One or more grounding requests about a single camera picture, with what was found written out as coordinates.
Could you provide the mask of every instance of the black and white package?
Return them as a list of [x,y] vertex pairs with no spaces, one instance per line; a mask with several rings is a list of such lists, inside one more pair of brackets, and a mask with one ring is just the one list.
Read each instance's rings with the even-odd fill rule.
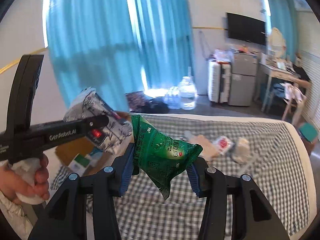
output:
[[70,122],[97,115],[107,115],[109,123],[107,126],[88,132],[87,138],[104,152],[112,155],[123,153],[131,140],[132,125],[113,111],[94,88],[82,90],[71,103],[63,120]]

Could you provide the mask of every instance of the curtain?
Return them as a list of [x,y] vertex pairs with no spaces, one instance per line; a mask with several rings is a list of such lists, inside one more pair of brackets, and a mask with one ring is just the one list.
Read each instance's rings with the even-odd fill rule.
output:
[[193,73],[188,0],[128,0],[148,88],[177,86]]
[[298,51],[297,16],[293,0],[268,0],[271,12],[271,27],[276,27],[286,40],[287,55],[295,62]]
[[46,30],[66,106],[92,86],[114,110],[129,110],[124,94],[143,84],[127,0],[50,0]]

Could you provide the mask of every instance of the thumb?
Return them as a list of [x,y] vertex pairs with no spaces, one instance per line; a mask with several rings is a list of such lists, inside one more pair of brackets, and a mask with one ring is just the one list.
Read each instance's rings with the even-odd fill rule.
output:
[[36,194],[33,188],[19,175],[15,174],[14,171],[7,171],[6,180],[7,185],[15,192],[27,197],[32,197]]

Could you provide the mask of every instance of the gold wall trim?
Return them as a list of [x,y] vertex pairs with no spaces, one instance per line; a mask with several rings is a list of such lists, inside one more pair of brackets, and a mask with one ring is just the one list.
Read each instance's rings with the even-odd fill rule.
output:
[[[33,52],[29,53],[29,54],[39,54],[39,53],[42,53],[42,52],[46,51],[47,49],[48,49],[48,48],[38,49],[38,50],[33,51]],[[10,63],[9,63],[8,65],[6,65],[5,67],[1,68],[1,69],[0,69],[0,75],[1,75],[3,72],[7,71],[9,68],[17,65],[19,62],[20,62],[20,58],[14,60],[14,61],[12,61],[12,62],[10,62]]]
[[221,30],[227,31],[228,29],[218,28],[218,27],[192,27],[193,29],[203,29],[203,30]]

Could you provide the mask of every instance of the checkered bedsheet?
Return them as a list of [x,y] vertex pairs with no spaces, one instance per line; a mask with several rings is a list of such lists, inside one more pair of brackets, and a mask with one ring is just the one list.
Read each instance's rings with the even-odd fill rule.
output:
[[[226,135],[236,142],[245,137],[251,152],[259,155],[245,172],[253,177],[282,221],[289,236],[308,224],[309,201],[306,179],[299,153],[284,123],[217,122],[177,117],[144,116],[155,128],[173,138],[185,130],[203,134],[209,140]],[[226,175],[236,176],[241,165],[229,155],[208,163]],[[61,167],[51,189],[57,189],[70,171]],[[192,192],[186,172],[171,182],[170,197],[164,201],[160,191],[143,171],[133,176],[128,191],[115,198],[115,208],[123,239],[197,239],[204,212],[205,198]],[[92,213],[92,196],[87,199]],[[232,228],[232,198],[227,199],[226,236]]]

